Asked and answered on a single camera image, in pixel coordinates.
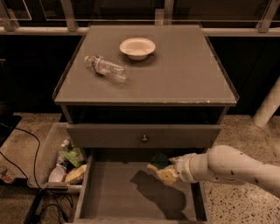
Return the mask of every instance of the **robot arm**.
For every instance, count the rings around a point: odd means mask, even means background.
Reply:
[[[166,184],[178,179],[232,185],[249,182],[280,198],[280,167],[257,161],[230,146],[215,146],[205,154],[186,154],[171,161],[173,165],[157,171]]]

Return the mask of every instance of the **trash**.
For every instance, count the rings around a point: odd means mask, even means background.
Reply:
[[[58,166],[53,169],[48,181],[49,182],[63,182],[66,175],[67,175],[66,171],[61,166]]]
[[[81,163],[84,161],[81,150],[79,148],[72,148],[69,151],[63,150],[61,153],[76,168],[79,168],[81,166]]]
[[[0,179],[6,184],[12,184],[16,180],[16,175],[6,166],[0,165]]]
[[[71,140],[64,140],[61,144],[61,150],[58,151],[56,166],[63,168],[65,171],[72,169],[70,162],[63,155],[63,152],[68,152],[71,149]]]
[[[70,185],[77,185],[82,182],[84,178],[84,174],[86,172],[87,165],[84,164],[80,166],[80,168],[72,169],[65,178],[65,182],[69,183]]]

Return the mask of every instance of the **plastic water bottle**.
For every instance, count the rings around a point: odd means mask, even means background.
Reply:
[[[58,151],[58,155],[56,159],[56,166],[61,167],[66,171],[70,167],[70,162],[63,155],[63,151],[70,151],[70,148],[71,148],[71,140],[69,139],[64,140],[61,144],[61,150]]]
[[[93,68],[96,73],[107,76],[114,81],[124,83],[127,80],[125,66],[117,65],[102,56],[87,56],[85,62],[87,66]]]

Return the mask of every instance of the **white bowl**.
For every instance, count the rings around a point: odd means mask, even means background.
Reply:
[[[66,171],[58,166],[52,170],[49,177],[49,182],[62,182],[66,175]]]
[[[147,38],[128,38],[120,44],[120,50],[132,60],[143,60],[155,51],[156,45]]]

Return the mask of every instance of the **white object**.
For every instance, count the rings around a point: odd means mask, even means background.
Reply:
[[[253,122],[258,127],[263,127],[273,116],[280,105],[280,77],[263,101],[260,108],[253,116]]]
[[[102,74],[113,81],[124,83],[127,80],[126,66],[117,65],[100,55],[86,56],[85,63],[96,73]]]
[[[66,175],[66,171],[58,166],[51,172],[49,182],[63,182]]]
[[[156,49],[154,42],[147,38],[128,38],[120,45],[120,50],[132,60],[144,60]]]
[[[249,182],[280,198],[280,167],[257,161],[230,146],[215,146],[206,154],[186,154],[172,162],[173,173],[183,182],[206,180],[232,185]]]

